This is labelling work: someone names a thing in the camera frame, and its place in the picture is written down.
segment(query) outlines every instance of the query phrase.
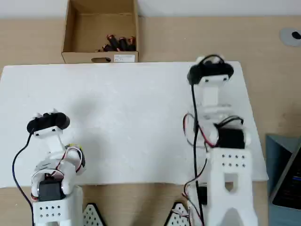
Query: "white board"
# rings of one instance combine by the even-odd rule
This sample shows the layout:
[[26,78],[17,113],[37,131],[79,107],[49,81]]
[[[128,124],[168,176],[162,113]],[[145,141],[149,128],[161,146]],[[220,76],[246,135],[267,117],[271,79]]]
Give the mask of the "white board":
[[[253,180],[267,180],[257,128],[239,62],[221,91],[252,134]],[[79,184],[184,184],[193,175],[193,151],[182,131],[192,106],[187,72],[193,63],[6,66],[0,81],[0,187],[15,186],[11,162],[26,143],[35,113],[53,108],[69,116],[62,141],[81,144],[87,159]],[[16,162],[29,186],[48,147],[33,138]],[[204,151],[198,151],[199,168]]]

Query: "label on box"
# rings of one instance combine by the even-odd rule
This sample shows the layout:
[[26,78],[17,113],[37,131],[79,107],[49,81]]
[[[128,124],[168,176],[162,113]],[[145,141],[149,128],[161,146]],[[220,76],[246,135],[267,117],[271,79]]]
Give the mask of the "label on box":
[[135,55],[114,55],[114,62],[131,63],[135,62]]

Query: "cardboard box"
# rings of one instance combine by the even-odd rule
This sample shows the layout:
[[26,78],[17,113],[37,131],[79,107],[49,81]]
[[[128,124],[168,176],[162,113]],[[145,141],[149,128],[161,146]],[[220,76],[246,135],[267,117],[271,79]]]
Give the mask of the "cardboard box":
[[[136,0],[69,0],[62,56],[65,63],[138,62]],[[108,34],[136,37],[136,51],[95,52]]]

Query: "table surface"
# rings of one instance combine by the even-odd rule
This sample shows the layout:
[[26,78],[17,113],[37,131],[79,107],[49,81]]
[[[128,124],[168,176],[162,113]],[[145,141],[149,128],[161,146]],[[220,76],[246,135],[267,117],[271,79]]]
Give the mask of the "table surface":
[[[140,62],[194,61],[219,53],[242,64],[263,150],[265,134],[301,133],[301,48],[279,39],[284,27],[301,30],[301,16],[140,18]],[[0,71],[4,65],[63,63],[64,20],[0,20]],[[182,186],[169,184],[84,186],[84,204],[95,202],[109,226],[164,224]],[[253,184],[260,226],[268,225],[266,182]],[[16,188],[0,189],[0,218],[30,223],[30,209]]]

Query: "red battery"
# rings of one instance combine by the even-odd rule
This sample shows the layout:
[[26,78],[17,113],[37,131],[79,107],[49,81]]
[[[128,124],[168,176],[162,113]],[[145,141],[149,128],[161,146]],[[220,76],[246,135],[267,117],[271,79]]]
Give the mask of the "red battery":
[[119,38],[119,45],[121,51],[127,51],[128,45],[127,45],[127,39],[125,37]]
[[120,46],[114,35],[108,34],[107,39],[109,40],[114,51],[120,51]]
[[128,46],[129,51],[136,51],[136,38],[132,36],[131,38],[128,39],[128,42],[130,45]]
[[103,45],[103,51],[104,51],[104,52],[112,52],[112,51],[114,51],[114,50],[113,50],[112,46],[110,46],[110,45],[108,45],[108,44],[104,44],[104,45]]

